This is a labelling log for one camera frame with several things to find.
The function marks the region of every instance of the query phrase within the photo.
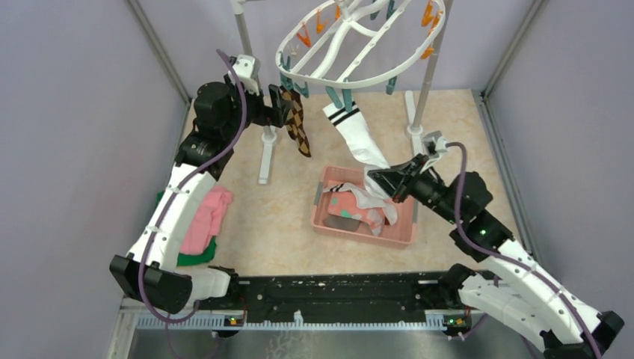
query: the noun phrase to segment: brown checkered sock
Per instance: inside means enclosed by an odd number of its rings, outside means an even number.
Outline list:
[[[288,91],[284,86],[280,87],[280,91],[283,99],[293,101],[293,107],[286,118],[286,131],[291,139],[297,142],[299,152],[310,157],[310,143],[304,131],[304,107],[301,104],[301,95],[296,90]]]

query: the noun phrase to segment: cloth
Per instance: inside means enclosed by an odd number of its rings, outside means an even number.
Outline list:
[[[324,218],[324,226],[334,228],[336,230],[356,232],[360,225],[361,221],[358,219],[340,217],[339,215],[329,215]]]
[[[383,231],[385,214],[376,208],[363,209],[357,206],[357,199],[352,192],[333,193],[327,208],[331,215],[352,218],[368,224],[373,235],[378,236]]]
[[[286,118],[286,131],[291,139],[297,142],[299,153],[311,157],[310,143],[304,131],[304,107],[301,104],[301,95],[296,90],[285,89],[284,86],[280,87],[280,92],[283,99],[293,102],[289,116]]]
[[[214,185],[203,198],[194,220],[185,234],[180,253],[197,256],[209,246],[213,236],[220,233],[222,218],[233,200],[233,193],[222,185]]]
[[[345,144],[357,161],[363,163],[363,184],[371,196],[386,200],[390,198],[387,193],[370,177],[368,171],[390,168],[381,150],[379,150],[375,140],[370,135],[370,130],[366,119],[361,114],[356,102],[352,102],[352,111],[347,112],[345,108],[337,108],[331,103],[322,110],[328,120],[335,126],[345,140]]]
[[[396,206],[394,206],[391,200],[376,198],[365,189],[353,185],[352,183],[332,185],[331,187],[325,188],[323,192],[351,192],[354,195],[355,206],[359,209],[380,209],[383,213],[383,217],[387,219],[390,224],[394,224],[398,220]]]
[[[207,248],[200,256],[190,256],[188,254],[179,253],[178,260],[176,261],[176,265],[179,267],[185,266],[197,266],[203,263],[211,262],[216,254],[216,237],[213,236]]]
[[[365,222],[375,236],[383,231],[386,219],[389,224],[396,223],[398,219],[396,207],[391,201],[388,203],[373,197],[365,189],[352,183],[333,185],[323,192],[333,192],[328,213]]]

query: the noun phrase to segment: hanging clip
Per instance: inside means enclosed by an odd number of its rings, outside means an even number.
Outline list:
[[[346,112],[352,111],[352,90],[349,88],[342,89],[341,95],[343,96],[343,107]]]
[[[304,35],[300,34],[298,32],[298,39],[301,40],[302,43],[304,43],[304,45],[306,45],[306,47],[311,47],[312,44],[310,43],[310,35],[308,34],[308,29],[306,28],[306,23],[302,23],[301,27],[304,29]]]
[[[317,35],[324,32],[326,25],[328,25],[328,20],[321,22],[321,9],[317,10]]]
[[[390,4],[387,5],[387,13],[385,16],[385,20],[389,20],[390,17],[392,17],[392,15],[396,12],[396,10],[394,10],[394,0],[390,0]]]
[[[427,3],[427,7],[425,8],[425,13],[422,15],[422,20],[420,21],[420,25],[424,28],[429,25],[429,23],[434,19],[434,15],[431,14],[431,11],[434,9],[434,6],[431,5],[431,0]]]
[[[285,69],[286,71],[290,71],[291,70],[291,57],[287,56],[286,57],[286,63],[284,63],[284,54],[280,54],[280,63],[282,64],[282,68]],[[283,73],[280,73],[280,80],[282,82],[282,86],[290,91],[293,89],[293,80],[291,80],[289,77],[286,77]]]
[[[297,84],[297,82],[295,83],[295,90],[297,90],[298,93],[301,93],[302,96],[308,98],[308,84],[304,81],[304,86],[301,87],[300,85]]]
[[[295,46],[293,44],[293,42],[289,41],[288,47],[289,47],[288,51],[291,53],[291,57],[293,59],[296,59],[297,58],[297,46]]]
[[[385,93],[387,93],[388,95],[391,95],[392,93],[394,93],[394,87],[396,87],[397,77],[398,76],[394,76],[390,80],[387,81],[387,86],[385,87]]]
[[[431,24],[431,28],[429,28],[429,32],[427,33],[427,36],[431,35],[431,32],[434,31],[436,29],[436,26],[438,25],[438,22],[440,21],[440,14],[442,14],[442,11],[438,11],[438,13],[436,14],[436,16],[434,17],[434,22]],[[434,45],[434,43],[432,43],[431,45],[429,45],[429,47],[425,50],[425,52],[422,53],[421,55],[421,59],[425,60],[426,58],[428,58],[431,54],[434,53],[434,48],[431,47],[432,45]]]
[[[337,108],[343,108],[343,103],[339,99],[339,95],[337,95],[336,90],[331,86],[326,86],[326,93],[330,97],[330,101],[335,104]]]
[[[370,15],[370,20],[374,20],[376,19],[376,16],[378,16],[378,13],[380,13],[380,11],[377,11],[376,13],[373,13]]]

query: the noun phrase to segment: plastic basket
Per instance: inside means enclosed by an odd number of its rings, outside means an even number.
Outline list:
[[[379,236],[373,236],[366,225],[359,226],[355,232],[337,230],[324,226],[324,219],[329,215],[327,207],[332,193],[322,193],[323,188],[349,182],[363,187],[363,171],[349,168],[328,166],[324,168],[321,182],[317,186],[317,194],[313,205],[312,222],[315,232],[325,236],[352,239],[389,248],[404,249],[414,241],[416,235],[416,201],[410,197],[403,203],[396,204],[398,220],[394,225],[386,225]]]

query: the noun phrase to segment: teal clothespin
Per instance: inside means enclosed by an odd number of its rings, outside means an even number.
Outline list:
[[[300,85],[298,85],[297,83],[295,83],[295,90],[297,90],[298,93],[301,93],[301,96],[304,96],[306,98],[308,98],[308,84],[304,81],[304,86],[301,87]]]
[[[373,13],[372,15],[370,15],[370,20],[374,20],[376,19],[376,16],[378,16],[378,13],[380,11],[377,11],[376,13]]]
[[[352,111],[352,90],[343,89],[341,90],[341,94],[343,96],[343,106],[347,112]]]
[[[336,94],[336,91],[334,88],[332,88],[331,86],[326,86],[326,93],[328,93],[328,96],[330,97],[330,101],[332,101],[335,104],[335,107],[343,108],[343,103],[341,103],[341,100],[339,99],[339,95]]]
[[[282,67],[283,69],[285,69],[286,71],[289,71],[291,68],[291,57],[287,56],[286,57],[286,63],[284,62],[284,54],[280,54],[280,62],[282,63]],[[280,80],[282,82],[282,86],[284,86],[284,88],[287,91],[290,91],[293,89],[293,80],[291,80],[290,78],[284,76],[283,73],[280,73]]]
[[[394,10],[394,0],[390,0],[390,4],[387,5],[387,14],[385,20],[389,20],[390,17],[396,12]]]
[[[397,77],[398,76],[394,76],[390,80],[387,81],[387,86],[385,87],[385,93],[387,93],[388,95],[391,95],[392,93],[394,93],[394,87],[396,86]]]

